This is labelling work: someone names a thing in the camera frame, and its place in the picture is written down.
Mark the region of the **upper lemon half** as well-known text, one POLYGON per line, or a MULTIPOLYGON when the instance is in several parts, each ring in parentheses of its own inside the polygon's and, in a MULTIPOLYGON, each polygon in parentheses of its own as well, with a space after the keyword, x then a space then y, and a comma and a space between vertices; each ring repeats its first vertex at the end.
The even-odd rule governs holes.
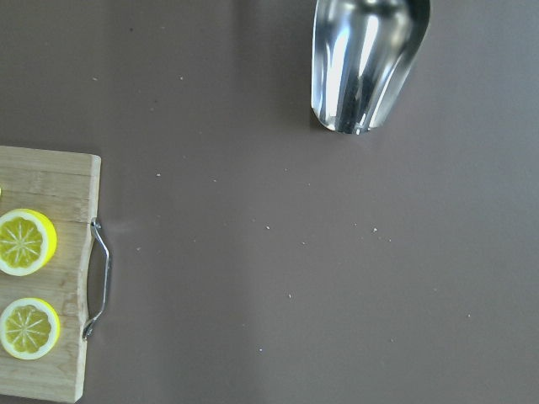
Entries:
POLYGON ((39 211, 21 208, 1 216, 1 271, 5 274, 33 274, 47 265, 56 246, 56 228, 39 211))

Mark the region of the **steel scoop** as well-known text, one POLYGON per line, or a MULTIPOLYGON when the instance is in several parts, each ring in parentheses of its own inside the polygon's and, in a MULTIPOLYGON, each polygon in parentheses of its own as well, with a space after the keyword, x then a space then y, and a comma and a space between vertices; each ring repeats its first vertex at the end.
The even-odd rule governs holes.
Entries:
POLYGON ((311 107, 326 129, 360 135, 387 120, 430 24, 428 1, 318 1, 311 107))

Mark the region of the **lower lemon half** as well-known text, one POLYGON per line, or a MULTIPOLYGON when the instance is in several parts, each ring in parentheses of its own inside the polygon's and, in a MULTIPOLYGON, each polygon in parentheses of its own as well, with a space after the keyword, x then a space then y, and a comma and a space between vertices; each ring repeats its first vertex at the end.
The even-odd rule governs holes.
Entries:
POLYGON ((60 334, 56 310, 40 298, 14 300, 1 314, 1 346, 16 359, 44 357, 55 347, 60 334))

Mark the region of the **bamboo cutting board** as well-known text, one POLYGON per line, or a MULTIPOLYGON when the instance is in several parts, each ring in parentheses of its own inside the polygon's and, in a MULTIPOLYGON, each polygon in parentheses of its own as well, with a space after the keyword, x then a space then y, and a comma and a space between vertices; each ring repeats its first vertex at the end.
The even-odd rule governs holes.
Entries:
POLYGON ((4 395, 63 403, 83 395, 91 222, 98 216, 100 168, 100 157, 92 154, 1 148, 1 211, 37 210, 51 220, 58 239, 44 268, 22 277, 1 275, 1 307, 24 297, 40 298, 56 310, 61 324, 57 343, 40 359, 1 352, 4 395))

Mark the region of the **lemon half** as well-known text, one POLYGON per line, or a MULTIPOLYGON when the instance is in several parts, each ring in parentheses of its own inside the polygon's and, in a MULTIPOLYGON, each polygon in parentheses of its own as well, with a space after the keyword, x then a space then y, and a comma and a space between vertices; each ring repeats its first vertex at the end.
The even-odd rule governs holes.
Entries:
POLYGON ((21 208, 1 216, 1 271, 5 274, 33 274, 47 265, 56 246, 56 228, 39 211, 21 208))
POLYGON ((40 298, 14 300, 1 314, 1 346, 16 359, 44 357, 55 347, 60 334, 56 310, 40 298))

